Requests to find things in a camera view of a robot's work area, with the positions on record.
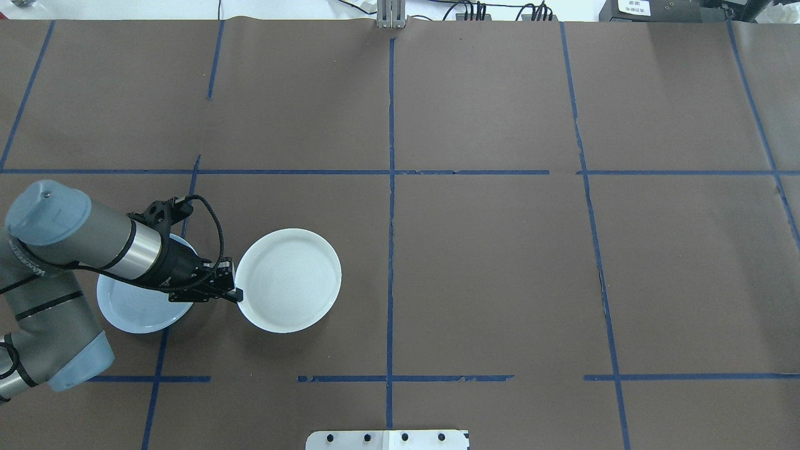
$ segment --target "white label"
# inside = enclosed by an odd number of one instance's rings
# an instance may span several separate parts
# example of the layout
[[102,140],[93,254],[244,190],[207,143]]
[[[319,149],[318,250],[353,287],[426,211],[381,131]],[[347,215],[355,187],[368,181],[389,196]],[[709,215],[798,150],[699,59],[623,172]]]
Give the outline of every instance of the white label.
[[650,2],[647,0],[617,0],[617,6],[621,13],[650,16]]

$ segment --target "plate rim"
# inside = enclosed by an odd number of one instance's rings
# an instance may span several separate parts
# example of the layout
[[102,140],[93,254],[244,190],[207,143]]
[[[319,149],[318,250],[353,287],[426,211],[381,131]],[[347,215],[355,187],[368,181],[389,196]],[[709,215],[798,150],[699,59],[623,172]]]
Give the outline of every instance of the plate rim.
[[286,334],[286,333],[294,333],[296,331],[305,330],[306,328],[311,327],[315,323],[319,322],[319,320],[322,319],[322,317],[325,317],[325,315],[330,311],[330,309],[333,308],[334,303],[336,303],[336,300],[338,299],[339,292],[342,290],[342,262],[339,259],[339,255],[336,252],[334,246],[330,245],[330,242],[328,242],[327,239],[323,238],[319,234],[314,233],[311,230],[306,230],[304,228],[283,228],[280,230],[267,233],[266,235],[256,240],[252,245],[250,245],[250,247],[247,248],[245,254],[242,256],[242,259],[239,261],[238,269],[236,271],[236,276],[234,277],[234,285],[236,285],[236,287],[240,287],[241,284],[245,283],[245,280],[240,279],[239,276],[243,272],[242,267],[246,267],[246,264],[249,263],[249,259],[247,258],[247,256],[253,254],[251,251],[254,251],[253,249],[255,249],[257,246],[263,245],[263,242],[265,240],[266,241],[275,240],[282,237],[282,235],[304,235],[305,237],[311,238],[313,242],[316,242],[317,245],[325,246],[327,250],[330,250],[330,253],[333,256],[333,261],[335,262],[334,270],[336,272],[335,295],[333,295],[332,299],[329,299],[327,301],[324,307],[320,308],[320,312],[314,316],[313,321],[311,321],[308,324],[303,324],[301,327],[273,327],[272,329],[270,329],[269,326],[274,325],[273,323],[263,323],[258,320],[254,320],[254,314],[252,313],[252,306],[250,305],[250,302],[247,301],[246,290],[242,289],[244,295],[242,298],[242,302],[239,302],[238,306],[239,306],[239,311],[242,313],[242,315],[245,316],[248,322],[252,323],[256,327],[261,328],[264,331]]

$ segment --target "metal bracket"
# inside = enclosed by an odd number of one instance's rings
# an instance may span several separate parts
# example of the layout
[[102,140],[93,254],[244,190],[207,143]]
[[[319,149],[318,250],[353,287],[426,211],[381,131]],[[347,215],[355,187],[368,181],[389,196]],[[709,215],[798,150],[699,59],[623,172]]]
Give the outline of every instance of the metal bracket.
[[393,430],[313,432],[306,450],[469,450],[463,430]]
[[378,0],[378,28],[406,28],[406,0]]

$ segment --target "silver metal ring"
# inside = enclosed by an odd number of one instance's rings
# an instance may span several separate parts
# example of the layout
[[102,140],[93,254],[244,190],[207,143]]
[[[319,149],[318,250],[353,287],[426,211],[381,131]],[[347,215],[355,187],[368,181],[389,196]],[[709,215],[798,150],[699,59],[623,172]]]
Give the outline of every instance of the silver metal ring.
[[153,267],[161,252],[161,235],[154,229],[134,221],[136,231],[130,249],[108,269],[114,275],[124,279],[137,279],[145,275]]

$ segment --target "metal plate with holes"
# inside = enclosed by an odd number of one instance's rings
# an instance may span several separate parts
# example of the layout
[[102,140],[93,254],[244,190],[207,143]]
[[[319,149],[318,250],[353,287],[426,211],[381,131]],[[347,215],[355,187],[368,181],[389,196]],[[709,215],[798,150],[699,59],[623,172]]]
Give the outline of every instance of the metal plate with holes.
[[313,432],[306,450],[469,450],[470,434],[459,430]]

